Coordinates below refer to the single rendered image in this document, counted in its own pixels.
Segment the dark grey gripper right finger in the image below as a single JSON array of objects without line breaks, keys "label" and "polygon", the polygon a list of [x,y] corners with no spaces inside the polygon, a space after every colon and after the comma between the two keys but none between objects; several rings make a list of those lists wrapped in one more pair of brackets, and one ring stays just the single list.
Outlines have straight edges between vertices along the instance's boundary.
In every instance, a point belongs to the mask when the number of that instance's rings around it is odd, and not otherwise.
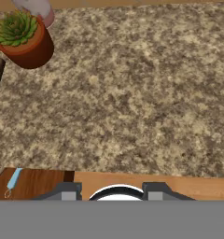
[{"label": "dark grey gripper right finger", "polygon": [[142,190],[144,201],[193,201],[193,198],[173,191],[165,182],[144,182]]}]

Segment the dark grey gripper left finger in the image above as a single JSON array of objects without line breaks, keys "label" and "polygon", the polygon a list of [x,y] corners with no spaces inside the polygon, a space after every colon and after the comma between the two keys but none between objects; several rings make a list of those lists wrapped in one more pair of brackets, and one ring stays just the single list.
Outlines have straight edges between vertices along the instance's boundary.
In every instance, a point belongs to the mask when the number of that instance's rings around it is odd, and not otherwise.
[{"label": "dark grey gripper left finger", "polygon": [[36,197],[37,200],[81,201],[82,184],[75,182],[59,183],[53,190]]}]

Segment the dark wooden drawer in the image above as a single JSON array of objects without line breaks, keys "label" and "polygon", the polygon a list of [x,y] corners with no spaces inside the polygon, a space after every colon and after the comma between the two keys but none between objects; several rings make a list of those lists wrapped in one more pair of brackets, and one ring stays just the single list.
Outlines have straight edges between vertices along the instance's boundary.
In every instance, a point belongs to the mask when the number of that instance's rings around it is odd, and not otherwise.
[{"label": "dark wooden drawer", "polygon": [[[5,200],[7,183],[15,169],[6,168],[0,175],[0,200]],[[58,183],[73,182],[74,171],[23,169],[9,200],[28,200],[53,190]]]}]

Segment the white round black-rimmed object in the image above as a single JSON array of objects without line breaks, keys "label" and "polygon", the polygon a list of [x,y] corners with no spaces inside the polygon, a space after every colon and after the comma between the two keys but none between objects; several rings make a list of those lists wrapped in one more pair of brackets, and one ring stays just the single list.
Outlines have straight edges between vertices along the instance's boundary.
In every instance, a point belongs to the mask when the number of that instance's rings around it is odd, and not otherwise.
[{"label": "white round black-rimmed object", "polygon": [[91,197],[90,201],[142,201],[144,192],[134,186],[116,184],[102,187]]}]

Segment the light blue peeler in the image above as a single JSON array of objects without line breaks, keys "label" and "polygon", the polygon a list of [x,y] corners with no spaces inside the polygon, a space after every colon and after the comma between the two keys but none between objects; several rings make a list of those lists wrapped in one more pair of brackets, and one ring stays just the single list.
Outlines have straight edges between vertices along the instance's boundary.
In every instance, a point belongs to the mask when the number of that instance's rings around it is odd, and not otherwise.
[{"label": "light blue peeler", "polygon": [[21,174],[22,169],[21,168],[17,168],[15,170],[15,172],[13,173],[12,177],[9,179],[8,183],[7,183],[7,190],[5,191],[5,198],[9,198],[11,195],[12,190],[15,188],[18,178]]}]

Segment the succulent in terracotta pot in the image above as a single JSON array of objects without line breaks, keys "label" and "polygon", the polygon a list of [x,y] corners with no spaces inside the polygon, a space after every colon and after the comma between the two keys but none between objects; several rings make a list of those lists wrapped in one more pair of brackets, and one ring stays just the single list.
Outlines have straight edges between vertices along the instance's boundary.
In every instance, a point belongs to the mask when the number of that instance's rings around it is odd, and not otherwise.
[{"label": "succulent in terracotta pot", "polygon": [[19,67],[36,69],[50,60],[54,44],[41,16],[14,10],[0,19],[0,50]]}]

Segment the pale pink jar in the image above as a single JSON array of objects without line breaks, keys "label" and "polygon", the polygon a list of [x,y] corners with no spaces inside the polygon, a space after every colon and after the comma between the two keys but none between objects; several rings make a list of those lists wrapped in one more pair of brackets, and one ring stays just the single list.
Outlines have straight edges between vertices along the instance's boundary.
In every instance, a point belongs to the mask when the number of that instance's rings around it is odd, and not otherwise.
[{"label": "pale pink jar", "polygon": [[28,10],[32,15],[40,16],[47,28],[54,22],[54,11],[49,0],[11,0],[16,8]]}]

